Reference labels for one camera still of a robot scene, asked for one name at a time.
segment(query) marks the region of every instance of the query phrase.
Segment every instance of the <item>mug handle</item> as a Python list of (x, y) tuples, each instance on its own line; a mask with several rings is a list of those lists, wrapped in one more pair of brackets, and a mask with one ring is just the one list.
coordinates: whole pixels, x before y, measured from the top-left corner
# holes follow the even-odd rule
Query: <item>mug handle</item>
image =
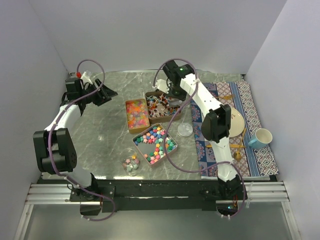
[(252, 139), (250, 142), (248, 142), (248, 145), (251, 147), (251, 146), (252, 146), (252, 144), (254, 144), (256, 141), (257, 141), (257, 139), (256, 139), (256, 138), (255, 138), (255, 139)]

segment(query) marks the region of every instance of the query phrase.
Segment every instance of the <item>patterned cloth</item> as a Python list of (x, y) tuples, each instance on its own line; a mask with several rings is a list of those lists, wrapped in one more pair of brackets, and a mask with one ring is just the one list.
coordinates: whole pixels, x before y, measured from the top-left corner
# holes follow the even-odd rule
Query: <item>patterned cloth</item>
[[(246, 148), (241, 148), (240, 150), (242, 159), (239, 162), (234, 161), (242, 175), (244, 177), (261, 177), (279, 174), (274, 154), (269, 146), (262, 149), (248, 147), (251, 135), (254, 134), (257, 129), (261, 128), (260, 119), (251, 95), (249, 84), (245, 81), (239, 81), (228, 83), (204, 83), (203, 85), (215, 97), (234, 95), (234, 98), (230, 100), (225, 100), (223, 98), (220, 98), (219, 100), (222, 104), (229, 104), (231, 107), (237, 109), (245, 120), (247, 131), (243, 141)], [(199, 169), (204, 169), (216, 163), (216, 159), (212, 148), (206, 147), (206, 145), (210, 143), (205, 140), (201, 133), (203, 114), (193, 100), (190, 104)], [(230, 144), (240, 144), (240, 141), (241, 134), (229, 139)], [(233, 155), (236, 150), (236, 148), (231, 148), (231, 154)], [(209, 169), (209, 171), (203, 171), (201, 175), (205, 177), (216, 177), (217, 170), (214, 172), (212, 169)]]

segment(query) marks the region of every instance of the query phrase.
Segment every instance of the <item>white wall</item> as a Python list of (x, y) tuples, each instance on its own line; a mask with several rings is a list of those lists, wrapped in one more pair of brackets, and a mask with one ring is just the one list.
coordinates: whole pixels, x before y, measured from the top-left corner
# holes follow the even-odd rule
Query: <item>white wall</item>
[(67, 71), (25, 0), (0, 2), (0, 239), (13, 239), (40, 176), (33, 133), (58, 111)]
[(288, 0), (246, 76), (304, 240), (320, 237), (319, 12)]
[(70, 72), (157, 69), (173, 57), (247, 73), (286, 0), (29, 0)]

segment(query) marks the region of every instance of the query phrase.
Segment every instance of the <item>marble table top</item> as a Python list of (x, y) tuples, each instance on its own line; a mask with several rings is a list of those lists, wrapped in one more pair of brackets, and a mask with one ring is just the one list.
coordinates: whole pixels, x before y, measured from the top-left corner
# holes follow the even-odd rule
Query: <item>marble table top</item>
[[(144, 180), (200, 180), (199, 173), (185, 173), (175, 169), (167, 160), (156, 167), (149, 167), (142, 155), (139, 168), (130, 176), (120, 163), (120, 154), (125, 148), (135, 149), (132, 141), (137, 134), (128, 131), (125, 101), (144, 98), (146, 92), (153, 91), (152, 81), (155, 71), (107, 72), (104, 84), (116, 91), (118, 96), (111, 101), (95, 106), (88, 104), (82, 117), (70, 130), (77, 153), (77, 164), (92, 172), (97, 179), (144, 179)], [(158, 78), (166, 79), (161, 72)], [(242, 81), (240, 74), (217, 74), (199, 72), (204, 83)], [(182, 137), (177, 129), (180, 123), (192, 125), (190, 106), (186, 106), (180, 120), (173, 122), (169, 134), (178, 144), (172, 154), (173, 162), (186, 170), (198, 170), (197, 150), (194, 135)], [(44, 173), (43, 179), (57, 176)]]

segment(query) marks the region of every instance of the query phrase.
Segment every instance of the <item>light blue cup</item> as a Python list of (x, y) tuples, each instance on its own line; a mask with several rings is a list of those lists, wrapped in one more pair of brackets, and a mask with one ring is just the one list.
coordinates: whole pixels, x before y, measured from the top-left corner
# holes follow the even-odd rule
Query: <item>light blue cup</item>
[(272, 141), (272, 134), (265, 128), (259, 128), (254, 135), (251, 136), (248, 145), (253, 149), (262, 149)]

